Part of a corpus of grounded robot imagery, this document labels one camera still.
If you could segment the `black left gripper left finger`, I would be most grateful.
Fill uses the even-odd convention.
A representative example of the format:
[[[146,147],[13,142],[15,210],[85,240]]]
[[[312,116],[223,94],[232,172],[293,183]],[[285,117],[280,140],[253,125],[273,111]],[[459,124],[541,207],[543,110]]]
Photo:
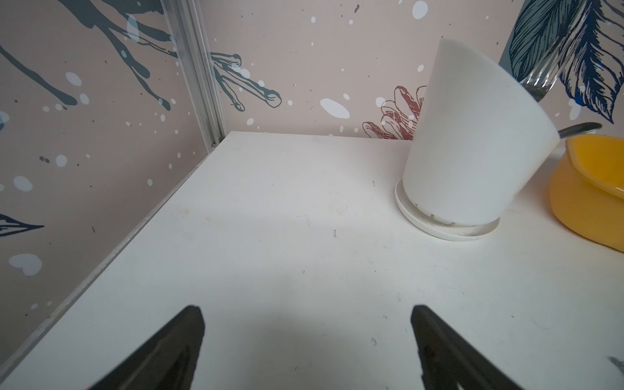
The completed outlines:
[[[199,307],[188,305],[92,389],[189,389],[205,334]]]

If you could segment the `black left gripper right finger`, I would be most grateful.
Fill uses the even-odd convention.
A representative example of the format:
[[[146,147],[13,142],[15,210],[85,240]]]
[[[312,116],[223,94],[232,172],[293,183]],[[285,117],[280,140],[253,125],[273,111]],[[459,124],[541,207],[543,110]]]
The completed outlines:
[[[521,389],[428,306],[415,306],[410,321],[424,388]]]

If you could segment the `yellow plastic storage box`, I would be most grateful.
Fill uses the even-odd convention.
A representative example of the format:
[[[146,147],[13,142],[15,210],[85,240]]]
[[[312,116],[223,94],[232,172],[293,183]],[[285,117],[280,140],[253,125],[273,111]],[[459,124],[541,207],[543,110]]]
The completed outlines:
[[[565,147],[549,182],[554,216],[581,237],[622,252],[622,138],[585,134]]]

